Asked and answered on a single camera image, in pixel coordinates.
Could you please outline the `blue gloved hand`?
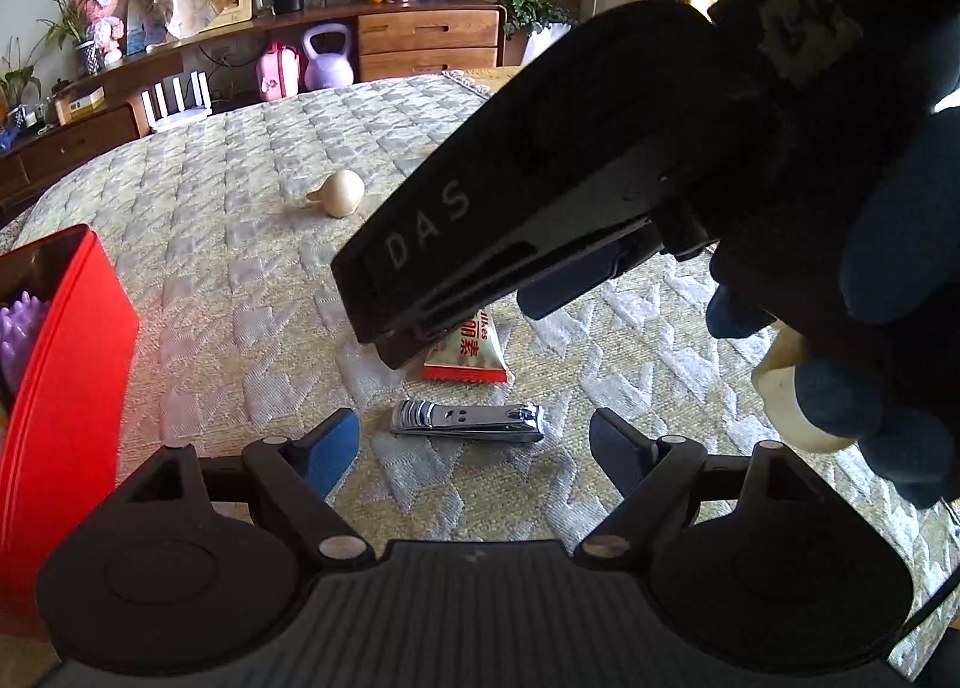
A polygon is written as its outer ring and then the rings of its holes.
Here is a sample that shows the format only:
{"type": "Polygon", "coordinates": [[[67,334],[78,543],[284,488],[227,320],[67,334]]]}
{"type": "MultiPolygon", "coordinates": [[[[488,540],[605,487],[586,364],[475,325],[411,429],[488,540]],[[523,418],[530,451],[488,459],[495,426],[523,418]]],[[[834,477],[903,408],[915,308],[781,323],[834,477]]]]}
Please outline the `blue gloved hand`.
{"type": "Polygon", "coordinates": [[[957,499],[957,109],[859,112],[764,167],[734,197],[711,273],[711,334],[789,325],[811,353],[796,371],[805,417],[914,507],[957,499]]]}

